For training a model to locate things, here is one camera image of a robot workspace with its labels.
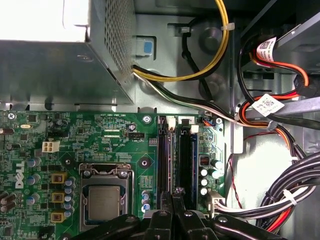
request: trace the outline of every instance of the ram slot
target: ram slot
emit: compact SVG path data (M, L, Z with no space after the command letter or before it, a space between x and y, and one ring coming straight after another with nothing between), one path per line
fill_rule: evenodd
M184 205L186 209L195 209L193 205L193 151L189 120L184 123L179 132L179 186L185 190Z
M157 198L156 208L161 207L161 193L169 191L169 150L168 124L165 116L158 117L158 147L157 147Z

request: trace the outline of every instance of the white wire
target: white wire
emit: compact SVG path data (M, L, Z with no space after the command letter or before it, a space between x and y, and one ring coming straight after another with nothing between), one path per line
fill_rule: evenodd
M170 98L169 96L165 95L163 92L161 92L159 89L157 89L155 86L153 86L148 80L146 80L144 77L138 75L137 73L133 73L139 80L145 82L147 85L149 85L150 87L152 87L160 96L162 96L163 98L167 99L168 101L170 102L174 102L176 104L179 104L179 105L183 105L183 106L186 106L186 107L189 107L189 108L197 108L197 109L203 109L203 110L206 110L210 113L213 113L231 123L234 123L234 124L238 124L240 126L243 126L243 127L252 127L250 125L247 125L247 124L243 124L241 122L238 122L237 120L234 120L232 118L229 118L225 115L223 115L221 112L215 110L215 109L212 109L210 107L207 107L207 106L203 106L203 105L200 105L200 104L194 104L194 103L186 103L186 102L183 102L183 101L179 101L179 100L176 100L176 99L173 99L173 98Z
M292 196L295 198L297 196L299 196L300 194L302 194L303 192L307 191L308 187L301 187L298 190L296 190ZM224 212L230 212L230 213L241 213L241 212L245 212L245 211L251 211L251 210L263 210L265 208L268 207L273 207L273 206L277 206L277 205L281 205L284 204L285 202L291 201L288 198L284 198L278 202L272 203L270 205L266 205L266 206L260 206L260 207L254 207L254 208L231 208L231 207L227 207L224 206L223 204L221 204L219 201L216 201L216 204L219 206L219 208L221 208L221 210L223 210Z

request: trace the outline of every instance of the cable tie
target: cable tie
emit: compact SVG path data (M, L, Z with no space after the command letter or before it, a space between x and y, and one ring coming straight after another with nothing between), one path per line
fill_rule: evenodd
M278 199L273 197L268 191L265 193L265 195L274 203L278 202Z
M293 195L290 191L288 191L287 189L283 190L283 195L284 195L288 200L290 200L294 206L298 204L297 201L296 201L295 198L294 198L294 195Z
M235 30L235 23L234 22L230 22L227 25L222 26L221 30L222 31L224 31L224 30L227 30L227 31Z

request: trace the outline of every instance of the black connector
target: black connector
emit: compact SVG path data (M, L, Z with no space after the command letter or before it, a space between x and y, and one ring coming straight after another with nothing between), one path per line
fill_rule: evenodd
M294 79L294 86L297 94L307 98L320 97L320 75L309 75L309 85L305 86L302 76L297 75Z

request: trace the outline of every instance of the white cable tie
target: white cable tie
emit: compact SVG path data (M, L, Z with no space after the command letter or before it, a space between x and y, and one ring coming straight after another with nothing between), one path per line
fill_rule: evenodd
M222 31L224 31L224 30L227 30L227 31L235 30L235 23L234 22L230 22L227 25L222 26L221 30Z
M292 194L290 191L288 191L287 189L283 190L283 195L284 195L288 200L290 200L294 206L298 204L297 201L295 200L293 194Z

